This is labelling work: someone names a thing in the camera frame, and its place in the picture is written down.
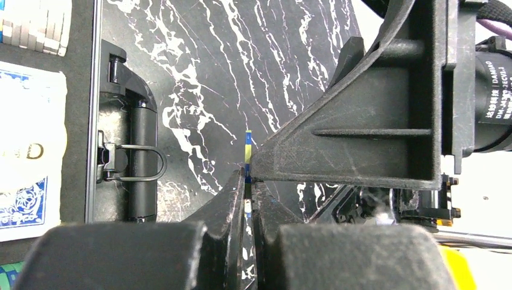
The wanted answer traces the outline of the blue playing card deck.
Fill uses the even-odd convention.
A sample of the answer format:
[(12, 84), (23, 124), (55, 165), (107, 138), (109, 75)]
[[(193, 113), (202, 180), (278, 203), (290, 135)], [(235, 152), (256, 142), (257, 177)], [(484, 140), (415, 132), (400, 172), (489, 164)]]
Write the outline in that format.
[(60, 219), (66, 76), (1, 62), (1, 241), (39, 237)]

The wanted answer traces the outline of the blue green chip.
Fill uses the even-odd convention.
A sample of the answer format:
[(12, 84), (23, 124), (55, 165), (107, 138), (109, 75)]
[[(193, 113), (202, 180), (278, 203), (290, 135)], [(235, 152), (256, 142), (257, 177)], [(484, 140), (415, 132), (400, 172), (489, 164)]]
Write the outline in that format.
[(250, 162), (252, 155), (252, 131), (247, 130), (245, 135), (245, 204), (246, 215), (251, 215), (251, 174)]

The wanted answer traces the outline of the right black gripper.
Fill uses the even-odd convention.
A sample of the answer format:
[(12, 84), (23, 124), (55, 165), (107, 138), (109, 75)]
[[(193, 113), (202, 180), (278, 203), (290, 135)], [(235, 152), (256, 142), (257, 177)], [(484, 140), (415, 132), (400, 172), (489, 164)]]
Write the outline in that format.
[(497, 23), (511, 26), (501, 1), (390, 1), (366, 55), (253, 154), (252, 177), (437, 189), (442, 76), (454, 174), (473, 153), (511, 151), (511, 29)]

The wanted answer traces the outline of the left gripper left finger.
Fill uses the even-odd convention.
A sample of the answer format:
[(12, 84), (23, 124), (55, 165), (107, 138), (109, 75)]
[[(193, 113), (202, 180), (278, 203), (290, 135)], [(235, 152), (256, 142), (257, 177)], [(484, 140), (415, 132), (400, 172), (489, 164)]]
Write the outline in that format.
[(15, 289), (240, 289), (245, 171), (182, 222), (55, 227)]

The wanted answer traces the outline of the yellow round button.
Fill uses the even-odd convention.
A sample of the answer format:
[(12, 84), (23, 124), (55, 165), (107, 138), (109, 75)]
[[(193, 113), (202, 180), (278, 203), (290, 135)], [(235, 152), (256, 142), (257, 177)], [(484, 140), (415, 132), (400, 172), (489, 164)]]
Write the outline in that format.
[(1, 126), (1, 192), (15, 192), (62, 165), (67, 147), (63, 124)]

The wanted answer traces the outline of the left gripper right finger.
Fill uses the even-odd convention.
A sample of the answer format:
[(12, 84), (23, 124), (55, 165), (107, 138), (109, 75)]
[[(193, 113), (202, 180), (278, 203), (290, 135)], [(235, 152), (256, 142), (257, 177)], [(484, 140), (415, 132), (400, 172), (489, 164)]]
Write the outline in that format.
[(252, 185), (258, 289), (455, 289), (438, 245), (413, 225), (306, 224)]

